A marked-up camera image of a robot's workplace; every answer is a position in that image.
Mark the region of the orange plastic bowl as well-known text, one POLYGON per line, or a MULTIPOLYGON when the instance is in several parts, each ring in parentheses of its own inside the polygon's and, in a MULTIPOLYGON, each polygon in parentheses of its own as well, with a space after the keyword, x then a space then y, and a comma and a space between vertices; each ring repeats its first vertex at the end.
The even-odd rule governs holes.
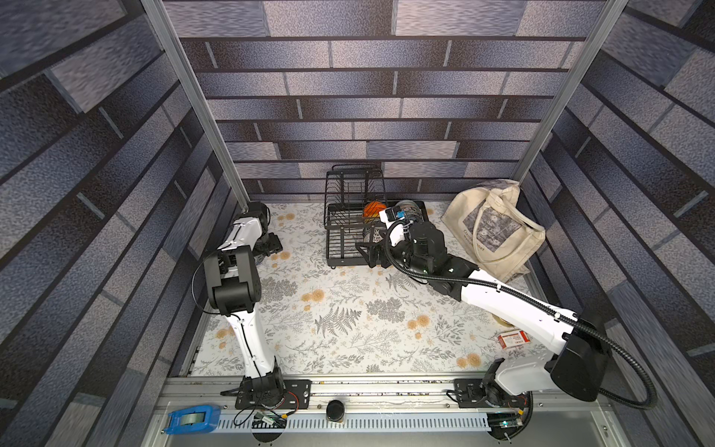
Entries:
POLYGON ((380 201, 372 201, 364 207, 362 216, 364 219, 378 219, 379 213, 386 208, 387 205, 385 205, 385 203, 380 201))

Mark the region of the black speckled ceramic bowl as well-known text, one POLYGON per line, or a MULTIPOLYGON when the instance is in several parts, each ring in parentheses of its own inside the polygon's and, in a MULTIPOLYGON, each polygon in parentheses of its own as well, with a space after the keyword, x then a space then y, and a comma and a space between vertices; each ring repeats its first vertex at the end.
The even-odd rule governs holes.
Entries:
POLYGON ((413 208, 419 207, 419 208, 420 208, 420 206, 419 206, 416 202, 414 202, 414 201, 412 201, 412 200, 409 200, 409 199, 404 199, 404 200, 399 201, 399 202, 397 203, 397 207, 400 209, 401 212, 403 212, 404 210, 406 210, 408 207, 413 207, 413 208))

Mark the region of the black wire dish rack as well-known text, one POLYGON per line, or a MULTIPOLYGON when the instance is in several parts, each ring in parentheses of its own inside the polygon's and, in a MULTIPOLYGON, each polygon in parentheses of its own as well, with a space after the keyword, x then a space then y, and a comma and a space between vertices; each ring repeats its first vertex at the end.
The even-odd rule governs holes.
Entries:
POLYGON ((387 196, 383 171, 378 166, 332 166, 326 173, 323 215, 328 266, 335 269, 387 264, 382 253, 387 225, 380 220, 379 212, 394 206, 404 209, 409 220, 414 218, 414 209, 420 210, 424 221, 428 220, 423 201, 408 200, 401 205, 398 199, 387 196))

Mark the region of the dark grey-blue ceramic bowl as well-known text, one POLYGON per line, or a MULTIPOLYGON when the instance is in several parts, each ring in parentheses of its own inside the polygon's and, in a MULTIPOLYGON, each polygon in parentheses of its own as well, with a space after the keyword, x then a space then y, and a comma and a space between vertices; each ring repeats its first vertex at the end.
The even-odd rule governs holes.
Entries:
POLYGON ((419 223, 419 222, 424 222, 424 220, 425 220, 422 210, 419 207, 417 207, 417 208, 408 207, 403 212, 405 214, 405 220, 408 222, 419 223))

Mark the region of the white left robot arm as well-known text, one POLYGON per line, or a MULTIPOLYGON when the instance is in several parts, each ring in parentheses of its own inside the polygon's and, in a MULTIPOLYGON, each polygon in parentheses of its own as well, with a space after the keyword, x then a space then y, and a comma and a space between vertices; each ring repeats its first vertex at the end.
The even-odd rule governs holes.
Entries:
POLYGON ((226 240, 203 260, 208 302, 215 315, 226 318, 239 342, 246 394, 280 395, 285 390, 257 310, 263 296, 258 261, 282 251, 279 237, 269 231, 270 222, 268 206, 251 201, 247 212, 234 219, 226 240))

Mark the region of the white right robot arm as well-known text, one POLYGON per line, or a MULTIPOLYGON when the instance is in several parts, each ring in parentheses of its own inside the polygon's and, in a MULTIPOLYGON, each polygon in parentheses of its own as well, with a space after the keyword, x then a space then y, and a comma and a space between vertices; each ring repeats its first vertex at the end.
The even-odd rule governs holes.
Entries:
POLYGON ((558 389, 582 402, 599 396, 627 407, 650 410, 657 404, 652 378, 625 348, 585 314, 555 307, 495 279, 469 260, 448 253, 443 233, 430 222, 398 220, 375 243, 356 246, 369 266, 394 266, 457 302, 474 305, 525 331, 546 355, 515 361, 497 359, 482 380, 492 406, 502 395, 558 389), (645 397, 631 400, 603 388, 607 366, 621 357, 642 381, 645 397))

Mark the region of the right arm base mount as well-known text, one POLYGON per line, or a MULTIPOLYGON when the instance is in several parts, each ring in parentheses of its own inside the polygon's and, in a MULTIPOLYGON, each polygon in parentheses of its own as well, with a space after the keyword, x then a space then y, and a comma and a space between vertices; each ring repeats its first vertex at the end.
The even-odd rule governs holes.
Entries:
POLYGON ((506 408, 524 410, 531 401, 530 393, 510 395, 493 380, 457 378, 454 398, 460 408, 506 408))

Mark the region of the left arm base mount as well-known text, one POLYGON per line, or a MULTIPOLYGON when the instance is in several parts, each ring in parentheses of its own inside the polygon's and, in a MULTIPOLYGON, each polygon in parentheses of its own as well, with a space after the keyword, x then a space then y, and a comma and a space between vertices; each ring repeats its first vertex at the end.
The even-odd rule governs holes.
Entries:
POLYGON ((241 383, 236 395, 237 410, 251 409, 256 405, 281 410, 306 410, 309 407, 312 381, 308 379, 286 380, 280 385, 266 378, 247 378, 241 383))

